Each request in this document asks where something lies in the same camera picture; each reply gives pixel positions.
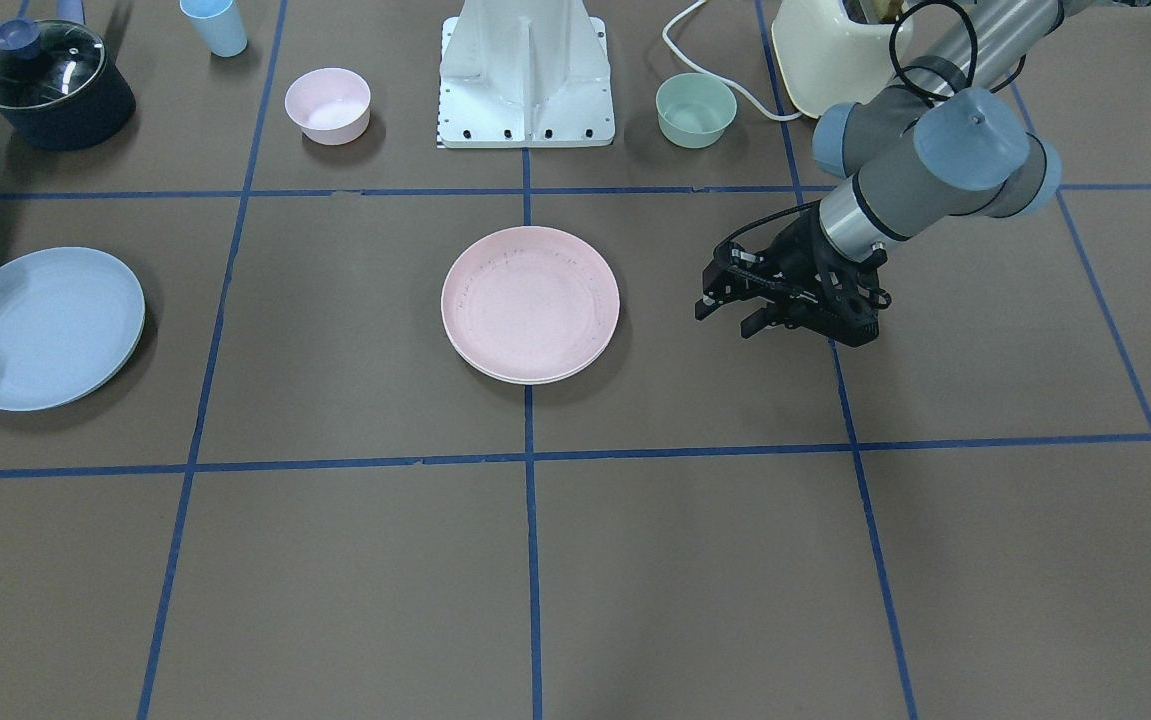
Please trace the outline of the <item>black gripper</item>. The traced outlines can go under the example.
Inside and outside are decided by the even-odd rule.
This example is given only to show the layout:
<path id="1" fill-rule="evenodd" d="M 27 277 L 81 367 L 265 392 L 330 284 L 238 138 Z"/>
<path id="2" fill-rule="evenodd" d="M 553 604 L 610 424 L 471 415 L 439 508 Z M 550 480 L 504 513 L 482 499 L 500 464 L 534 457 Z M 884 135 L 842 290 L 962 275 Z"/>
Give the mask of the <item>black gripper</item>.
<path id="1" fill-rule="evenodd" d="M 745 250 L 739 238 L 759 227 L 791 219 L 770 246 Z M 848 347 L 860 347 L 881 337 L 881 311 L 891 296 L 881 288 L 878 269 L 885 250 L 855 263 L 831 245 L 820 219 L 820 206 L 805 202 L 754 220 L 729 233 L 712 250 L 702 274 L 702 296 L 694 317 L 703 322 L 730 304 L 762 300 L 763 306 L 740 322 L 740 336 L 750 338 L 764 329 L 805 328 Z"/>

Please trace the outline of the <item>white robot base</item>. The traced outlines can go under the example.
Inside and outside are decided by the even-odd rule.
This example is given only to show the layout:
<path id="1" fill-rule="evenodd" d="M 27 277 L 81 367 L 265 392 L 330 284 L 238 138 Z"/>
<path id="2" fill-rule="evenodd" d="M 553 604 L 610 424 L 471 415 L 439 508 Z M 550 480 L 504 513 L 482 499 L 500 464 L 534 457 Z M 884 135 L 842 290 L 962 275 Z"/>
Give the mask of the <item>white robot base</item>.
<path id="1" fill-rule="evenodd" d="M 466 1 L 443 20 L 442 150 L 584 150 L 617 133 L 603 20 L 584 1 Z"/>

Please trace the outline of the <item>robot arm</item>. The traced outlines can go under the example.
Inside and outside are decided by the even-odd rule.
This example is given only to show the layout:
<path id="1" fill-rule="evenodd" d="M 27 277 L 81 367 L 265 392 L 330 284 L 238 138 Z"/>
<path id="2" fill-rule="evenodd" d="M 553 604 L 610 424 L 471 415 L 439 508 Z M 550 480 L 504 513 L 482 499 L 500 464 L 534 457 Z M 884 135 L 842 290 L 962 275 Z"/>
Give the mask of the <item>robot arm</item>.
<path id="1" fill-rule="evenodd" d="M 787 225 L 767 248 L 735 233 L 712 250 L 698 320 L 761 300 L 740 332 L 807 328 L 859 347 L 881 334 L 891 302 L 881 266 L 899 243 L 946 217 L 1019 217 L 1041 209 L 1061 181 L 1059 152 L 1032 135 L 1001 89 L 1029 49 L 1081 10 L 1073 1 L 950 1 L 958 26 L 931 49 L 895 61 L 894 79 L 868 102 L 818 118 L 817 164 L 839 179 L 822 199 L 777 210 Z"/>

